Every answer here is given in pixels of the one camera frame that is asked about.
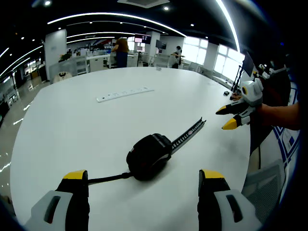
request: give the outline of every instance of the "power strip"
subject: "power strip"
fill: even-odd
[[[108,100],[113,100],[113,99],[116,99],[116,98],[134,95],[134,94],[139,94],[139,93],[144,93],[144,92],[149,92],[149,91],[153,91],[153,89],[149,89],[147,87],[144,87],[144,88],[138,88],[138,89],[135,89],[135,90],[125,90],[125,91],[118,92],[118,93],[110,93],[106,96],[96,98],[96,100],[97,100],[97,102],[101,103],[101,102],[105,102],[105,101],[108,101]]]

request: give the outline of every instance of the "floor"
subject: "floor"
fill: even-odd
[[[17,132],[27,109],[40,89],[49,85],[40,77],[27,81],[18,89],[18,100],[12,104],[0,127],[0,194],[11,198],[10,165]]]

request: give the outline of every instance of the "computer monitor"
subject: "computer monitor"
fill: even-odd
[[[137,51],[145,52],[145,47],[137,46]]]
[[[254,61],[252,60],[252,58],[250,57],[250,54],[247,52],[245,55],[245,59],[243,61],[243,70],[249,75],[251,76],[252,71],[254,69]]]
[[[135,34],[134,42],[142,42],[146,44],[151,44],[151,36],[150,35],[143,35],[143,34]]]
[[[156,47],[159,49],[166,49],[167,45],[160,40],[156,40]]]

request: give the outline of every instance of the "ceiling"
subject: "ceiling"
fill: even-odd
[[[281,41],[279,28],[284,22],[275,24],[276,30],[272,27],[273,21],[277,18],[276,11],[272,9],[278,1],[271,1],[271,5],[266,1],[255,1],[262,6],[263,18],[249,8],[251,5],[245,5],[243,3],[245,0],[223,0],[223,2],[236,28],[241,52],[249,51],[253,58],[261,59],[269,55],[272,50],[279,49]],[[0,53],[7,47],[10,49],[0,58],[0,73],[22,55],[42,45],[46,34],[58,30],[59,27],[65,28],[68,36],[90,32],[145,33],[153,30],[161,35],[181,36],[150,22],[113,15],[89,15],[47,24],[49,21],[78,13],[131,14],[163,23],[187,36],[208,37],[210,42],[236,48],[231,29],[215,0],[170,0],[169,3],[148,9],[118,3],[117,0],[87,0],[80,3],[76,0],[53,0],[49,7],[44,7],[44,0],[7,0],[1,4],[1,8],[6,9],[8,14],[0,16],[2,34]],[[168,6],[169,10],[164,11],[164,6]],[[273,21],[266,12],[272,12],[270,16],[274,19]],[[74,37],[67,41],[83,38],[84,36]],[[31,53],[31,58],[43,55],[43,48],[41,48]]]

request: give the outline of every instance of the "black tape measure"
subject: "black tape measure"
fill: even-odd
[[[171,156],[203,127],[205,122],[206,120],[199,119],[173,142],[158,133],[142,138],[133,146],[126,157],[129,173],[91,179],[88,180],[88,184],[127,179],[131,176],[137,180],[150,180],[165,166]]]

